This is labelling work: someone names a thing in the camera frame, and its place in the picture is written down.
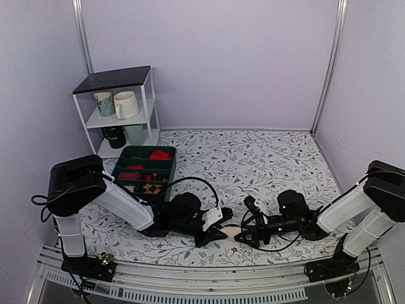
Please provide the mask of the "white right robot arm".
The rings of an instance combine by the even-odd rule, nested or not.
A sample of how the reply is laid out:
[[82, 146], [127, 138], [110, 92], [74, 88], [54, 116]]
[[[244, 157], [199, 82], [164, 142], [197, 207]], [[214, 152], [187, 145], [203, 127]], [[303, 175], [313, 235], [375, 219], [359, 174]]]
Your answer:
[[269, 244], [272, 236], [289, 232], [298, 232], [308, 241], [318, 241], [349, 219], [371, 211], [361, 225], [343, 238], [342, 251], [327, 263], [332, 276], [341, 276], [351, 267], [352, 258], [404, 221], [404, 171], [375, 160], [352, 188], [317, 210], [309, 209], [304, 196], [294, 190], [280, 193], [277, 201], [280, 214], [269, 216], [252, 196], [247, 196], [244, 204], [251, 216], [243, 218], [241, 232], [234, 239], [255, 249]]

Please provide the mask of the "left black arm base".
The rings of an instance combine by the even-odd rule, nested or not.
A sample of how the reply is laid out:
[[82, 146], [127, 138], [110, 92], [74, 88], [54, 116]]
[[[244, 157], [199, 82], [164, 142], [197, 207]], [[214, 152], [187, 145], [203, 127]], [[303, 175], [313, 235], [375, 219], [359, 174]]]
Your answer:
[[116, 270], [116, 263], [113, 261], [112, 254], [102, 252], [98, 256], [91, 257], [85, 251], [83, 256], [68, 257], [61, 237], [60, 244], [63, 255], [63, 263], [61, 264], [63, 271], [80, 277], [112, 282]]

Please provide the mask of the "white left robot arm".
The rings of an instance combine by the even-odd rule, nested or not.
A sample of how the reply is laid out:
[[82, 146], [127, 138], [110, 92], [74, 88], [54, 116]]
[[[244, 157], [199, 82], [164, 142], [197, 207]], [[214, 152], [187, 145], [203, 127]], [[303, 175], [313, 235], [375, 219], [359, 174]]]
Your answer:
[[87, 275], [94, 270], [93, 259], [86, 255], [79, 219], [80, 210], [91, 203], [151, 238], [179, 232], [193, 236], [197, 247], [227, 238], [221, 225], [233, 217], [230, 208], [216, 206], [202, 210], [201, 201], [192, 193], [178, 194], [165, 201], [136, 193], [129, 187], [129, 182], [108, 174], [97, 155], [59, 163], [51, 169], [46, 207], [56, 221], [68, 261], [79, 274]]

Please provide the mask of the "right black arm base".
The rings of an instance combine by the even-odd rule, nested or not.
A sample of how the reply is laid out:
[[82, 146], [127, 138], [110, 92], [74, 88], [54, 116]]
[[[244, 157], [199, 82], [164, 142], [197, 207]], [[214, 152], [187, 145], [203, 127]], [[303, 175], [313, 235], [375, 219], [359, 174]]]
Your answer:
[[337, 243], [332, 258], [308, 262], [304, 266], [304, 274], [310, 282], [324, 281], [357, 272], [360, 267], [356, 257], [343, 252], [344, 241], [348, 233], [344, 234]]

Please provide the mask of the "cream and brown sock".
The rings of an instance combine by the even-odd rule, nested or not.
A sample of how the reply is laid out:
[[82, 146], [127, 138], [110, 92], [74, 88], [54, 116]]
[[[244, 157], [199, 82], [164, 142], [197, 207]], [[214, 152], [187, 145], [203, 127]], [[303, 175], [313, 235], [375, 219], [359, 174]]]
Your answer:
[[242, 228], [238, 225], [228, 225], [222, 227], [220, 231], [227, 236], [226, 240], [237, 242], [235, 237], [242, 232]]

